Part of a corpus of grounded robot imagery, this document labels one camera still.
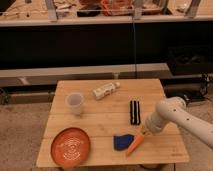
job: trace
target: white cup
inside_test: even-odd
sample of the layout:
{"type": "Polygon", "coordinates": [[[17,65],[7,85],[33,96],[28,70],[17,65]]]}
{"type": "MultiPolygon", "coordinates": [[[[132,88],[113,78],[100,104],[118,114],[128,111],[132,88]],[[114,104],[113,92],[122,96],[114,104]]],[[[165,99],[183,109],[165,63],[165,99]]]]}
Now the white cup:
{"type": "Polygon", "coordinates": [[[81,93],[71,93],[66,97],[66,104],[74,115],[80,115],[83,112],[84,97],[81,93]]]}

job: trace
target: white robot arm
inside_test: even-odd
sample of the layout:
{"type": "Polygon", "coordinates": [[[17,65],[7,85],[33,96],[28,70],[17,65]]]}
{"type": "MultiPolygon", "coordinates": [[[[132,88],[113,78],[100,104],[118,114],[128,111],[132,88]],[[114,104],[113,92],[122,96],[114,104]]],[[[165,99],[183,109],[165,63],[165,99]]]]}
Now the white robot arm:
{"type": "Polygon", "coordinates": [[[162,100],[156,104],[155,112],[146,119],[145,126],[155,134],[161,132],[169,121],[174,122],[213,149],[213,124],[190,115],[185,108],[186,103],[180,97],[162,100]]]}

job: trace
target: white bottle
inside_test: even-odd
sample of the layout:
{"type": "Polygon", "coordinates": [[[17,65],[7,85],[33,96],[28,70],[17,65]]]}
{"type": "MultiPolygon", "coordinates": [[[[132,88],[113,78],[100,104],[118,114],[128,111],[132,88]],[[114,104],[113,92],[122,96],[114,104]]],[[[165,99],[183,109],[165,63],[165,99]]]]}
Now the white bottle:
{"type": "Polygon", "coordinates": [[[93,90],[93,93],[95,94],[96,100],[100,100],[104,98],[106,95],[112,94],[117,88],[120,87],[120,83],[108,83],[105,84],[95,90],[93,90]]]}

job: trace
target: orange carrot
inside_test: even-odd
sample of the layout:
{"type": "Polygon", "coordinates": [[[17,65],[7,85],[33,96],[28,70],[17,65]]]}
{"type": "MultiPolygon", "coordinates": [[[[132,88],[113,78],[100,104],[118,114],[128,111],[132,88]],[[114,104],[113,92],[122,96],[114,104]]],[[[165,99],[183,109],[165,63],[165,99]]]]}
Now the orange carrot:
{"type": "Polygon", "coordinates": [[[140,145],[140,143],[143,141],[144,135],[142,133],[138,134],[135,136],[133,142],[129,145],[127,151],[126,151],[126,156],[129,156],[130,153],[133,152],[133,150],[140,145]]]}

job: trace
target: orange bowl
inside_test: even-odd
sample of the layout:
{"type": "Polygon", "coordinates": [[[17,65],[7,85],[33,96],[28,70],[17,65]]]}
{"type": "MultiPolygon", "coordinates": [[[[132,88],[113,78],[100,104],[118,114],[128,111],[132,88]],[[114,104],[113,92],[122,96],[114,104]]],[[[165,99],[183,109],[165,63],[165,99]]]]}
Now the orange bowl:
{"type": "Polygon", "coordinates": [[[51,145],[54,162],[63,168],[72,168],[84,162],[90,151],[90,140],[80,128],[68,128],[60,132],[51,145]]]}

